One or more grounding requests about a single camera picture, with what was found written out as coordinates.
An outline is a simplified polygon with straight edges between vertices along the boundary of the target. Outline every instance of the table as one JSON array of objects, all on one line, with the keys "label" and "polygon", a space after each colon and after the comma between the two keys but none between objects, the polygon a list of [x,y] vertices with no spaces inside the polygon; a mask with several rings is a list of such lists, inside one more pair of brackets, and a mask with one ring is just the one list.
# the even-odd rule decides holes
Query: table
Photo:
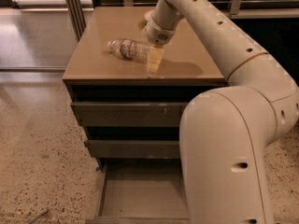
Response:
[{"label": "table", "polygon": [[190,25],[181,21],[157,74],[114,57],[107,42],[146,41],[144,14],[152,7],[97,7],[64,73],[71,107],[98,160],[179,159],[180,117],[196,95],[226,86]]}]

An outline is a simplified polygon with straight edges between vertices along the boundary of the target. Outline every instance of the white robotic arm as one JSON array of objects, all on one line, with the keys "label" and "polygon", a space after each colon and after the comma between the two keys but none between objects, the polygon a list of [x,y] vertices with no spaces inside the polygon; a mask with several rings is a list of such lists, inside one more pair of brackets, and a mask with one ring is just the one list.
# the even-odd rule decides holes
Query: white robotic arm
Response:
[{"label": "white robotic arm", "polygon": [[198,95],[181,119],[179,143],[191,223],[274,223],[263,149],[298,120],[297,85],[264,48],[207,0],[159,0],[147,25],[149,41],[168,43],[182,18],[231,86]]}]

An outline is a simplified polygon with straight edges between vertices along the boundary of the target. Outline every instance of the plastic bottle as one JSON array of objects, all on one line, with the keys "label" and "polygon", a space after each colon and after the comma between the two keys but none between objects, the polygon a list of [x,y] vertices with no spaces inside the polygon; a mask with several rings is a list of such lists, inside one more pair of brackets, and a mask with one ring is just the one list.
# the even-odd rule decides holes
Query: plastic bottle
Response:
[{"label": "plastic bottle", "polygon": [[150,56],[149,42],[134,41],[131,39],[116,39],[107,43],[111,53],[121,59],[132,60],[136,63],[148,63]]}]

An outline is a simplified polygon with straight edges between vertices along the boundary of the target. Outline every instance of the wooden tabletop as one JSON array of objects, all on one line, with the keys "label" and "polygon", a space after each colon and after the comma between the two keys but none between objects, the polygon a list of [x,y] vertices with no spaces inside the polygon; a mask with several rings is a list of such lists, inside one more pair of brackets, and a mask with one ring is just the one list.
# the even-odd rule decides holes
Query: wooden tabletop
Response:
[{"label": "wooden tabletop", "polygon": [[190,25],[181,21],[156,75],[148,67],[114,57],[107,42],[147,41],[144,14],[153,7],[97,7],[64,73],[65,83],[161,84],[223,82],[224,78]]}]

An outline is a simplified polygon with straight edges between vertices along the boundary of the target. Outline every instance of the concrete floor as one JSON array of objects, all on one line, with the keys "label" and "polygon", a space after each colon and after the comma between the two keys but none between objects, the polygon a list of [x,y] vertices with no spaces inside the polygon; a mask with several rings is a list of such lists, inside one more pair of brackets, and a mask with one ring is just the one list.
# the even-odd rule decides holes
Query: concrete floor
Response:
[{"label": "concrete floor", "polygon": [[[67,65],[76,39],[66,13],[31,20],[13,12],[0,10],[0,66]],[[45,208],[36,223],[84,223],[95,214],[101,174],[62,75],[0,73],[0,223],[25,223]],[[299,127],[266,148],[265,167],[275,219],[299,223]]]}]

